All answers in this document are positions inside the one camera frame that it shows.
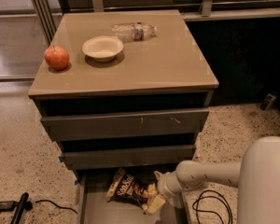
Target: bottle cap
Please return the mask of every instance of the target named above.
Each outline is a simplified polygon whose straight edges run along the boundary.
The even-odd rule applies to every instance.
[[[157,34],[157,27],[156,26],[152,26],[151,27],[151,35],[156,35]]]

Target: snack bag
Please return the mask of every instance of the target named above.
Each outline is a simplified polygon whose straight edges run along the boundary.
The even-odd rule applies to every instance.
[[[155,183],[143,185],[133,175],[127,174],[123,168],[119,168],[115,173],[106,194],[109,198],[113,196],[135,200],[148,214],[155,213],[165,204],[164,198],[158,194]]]

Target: bottle label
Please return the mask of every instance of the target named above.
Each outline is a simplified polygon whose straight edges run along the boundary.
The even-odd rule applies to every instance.
[[[134,26],[133,40],[141,41],[143,39],[143,28],[141,22],[134,23],[133,26]]]

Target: drawer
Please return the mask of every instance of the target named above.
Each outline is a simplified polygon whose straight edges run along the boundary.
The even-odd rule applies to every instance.
[[[63,152],[65,153],[138,147],[169,147],[193,145],[196,135],[196,133],[175,133],[166,135],[71,140],[58,142],[58,144],[63,147]]]
[[[208,116],[207,108],[43,117],[52,141],[198,133]]]
[[[69,170],[134,167],[191,160],[196,146],[139,147],[89,152],[66,152],[60,159]]]
[[[162,173],[174,170],[174,166],[156,165],[126,169],[143,184],[155,180],[153,172]],[[89,170],[83,172],[80,182],[79,224],[180,224],[188,223],[182,195],[170,199],[153,215],[145,215],[140,206],[129,200],[119,202],[106,198],[116,169]]]
[[[212,91],[153,93],[73,98],[37,98],[42,116],[73,116],[121,112],[203,108]]]

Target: power plug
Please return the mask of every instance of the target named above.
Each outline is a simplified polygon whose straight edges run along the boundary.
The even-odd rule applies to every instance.
[[[10,212],[17,206],[15,201],[0,202],[0,212]]]

